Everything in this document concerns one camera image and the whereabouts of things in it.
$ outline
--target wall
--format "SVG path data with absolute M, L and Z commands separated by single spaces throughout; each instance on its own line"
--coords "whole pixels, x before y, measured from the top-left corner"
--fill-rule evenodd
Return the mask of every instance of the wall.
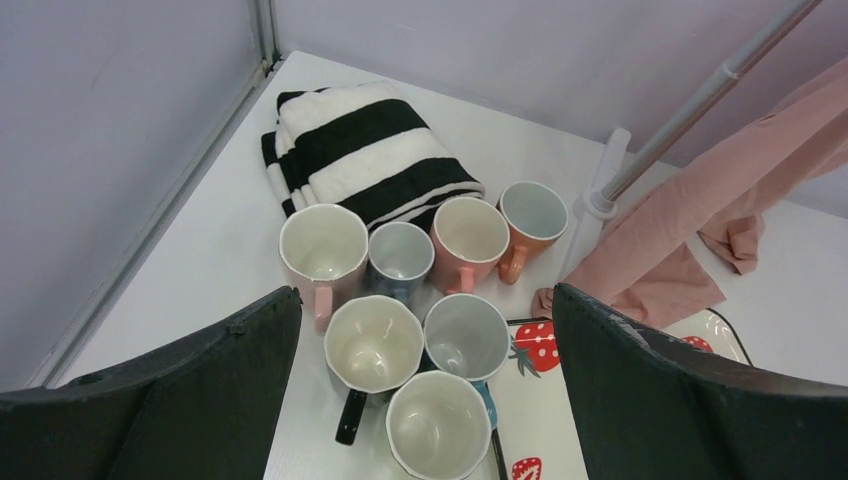
M 244 0 L 2 0 L 0 390 L 35 372 L 246 86 Z
M 277 0 L 287 49 L 638 147 L 787 0 Z M 824 0 L 665 158 L 682 165 L 848 55 Z M 848 217 L 848 168 L 794 197 Z

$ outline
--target strawberry print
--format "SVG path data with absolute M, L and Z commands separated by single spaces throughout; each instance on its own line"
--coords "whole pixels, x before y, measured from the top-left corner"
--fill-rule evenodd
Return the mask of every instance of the strawberry print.
M 512 466 L 512 480 L 542 480 L 542 459 L 528 457 Z
M 683 338 L 681 338 L 681 340 L 688 343 L 689 345 L 692 345 L 695 348 L 700 348 L 701 350 L 704 350 L 704 351 L 707 351 L 707 352 L 710 352 L 710 353 L 713 352 L 713 347 L 711 347 L 710 344 L 707 343 L 707 341 L 704 340 L 701 337 L 696 337 L 696 336 L 693 335 L 693 336 L 689 336 L 689 337 L 683 337 Z
M 542 378 L 539 373 L 553 370 L 559 365 L 553 322 L 521 325 L 511 340 L 512 355 L 509 358 L 518 362 L 521 376 L 527 370 L 531 375 Z

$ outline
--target black and white striped cloth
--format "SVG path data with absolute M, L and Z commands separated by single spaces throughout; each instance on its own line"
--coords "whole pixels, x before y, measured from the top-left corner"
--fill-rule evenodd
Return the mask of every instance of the black and white striped cloth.
M 283 92 L 277 111 L 277 131 L 262 136 L 262 153 L 287 216 L 336 203 L 369 230 L 408 221 L 429 231 L 446 200 L 484 196 L 388 82 Z

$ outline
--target pink towel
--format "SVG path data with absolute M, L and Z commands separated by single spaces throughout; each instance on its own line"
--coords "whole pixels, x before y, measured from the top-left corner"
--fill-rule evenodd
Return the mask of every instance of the pink towel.
M 737 273 L 756 268 L 762 212 L 848 162 L 848 58 L 703 153 L 608 225 L 563 281 L 656 328 L 725 299 L 685 245 L 698 232 Z M 533 302 L 550 316 L 550 291 Z

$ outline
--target cup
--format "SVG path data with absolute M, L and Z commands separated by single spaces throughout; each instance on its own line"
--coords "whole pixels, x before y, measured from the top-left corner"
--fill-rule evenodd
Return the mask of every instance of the cup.
M 436 211 L 430 238 L 436 249 L 433 286 L 448 294 L 471 293 L 506 251 L 509 227 L 483 200 L 457 197 Z
M 333 314 L 324 355 L 330 370 L 350 388 L 337 442 L 353 445 L 367 396 L 403 385 L 418 370 L 423 351 L 421 322 L 398 300 L 361 297 Z
M 392 456 L 416 478 L 468 477 L 489 449 L 492 425 L 474 387 L 457 376 L 419 373 L 389 402 L 386 431 Z
M 509 224 L 509 248 L 498 262 L 498 276 L 507 285 L 518 281 L 528 262 L 556 243 L 568 227 L 568 208 L 550 188 L 536 182 L 507 187 L 498 209 Z
M 365 275 L 368 229 L 344 207 L 313 205 L 286 220 L 279 248 L 316 330 L 325 332 L 333 310 L 353 298 Z
M 387 223 L 368 242 L 369 290 L 409 305 L 409 297 L 433 266 L 435 250 L 430 237 L 405 222 Z
M 424 350 L 436 368 L 471 382 L 495 428 L 498 413 L 486 380 L 503 367 L 509 354 L 509 327 L 501 312 L 476 295 L 444 297 L 424 318 Z

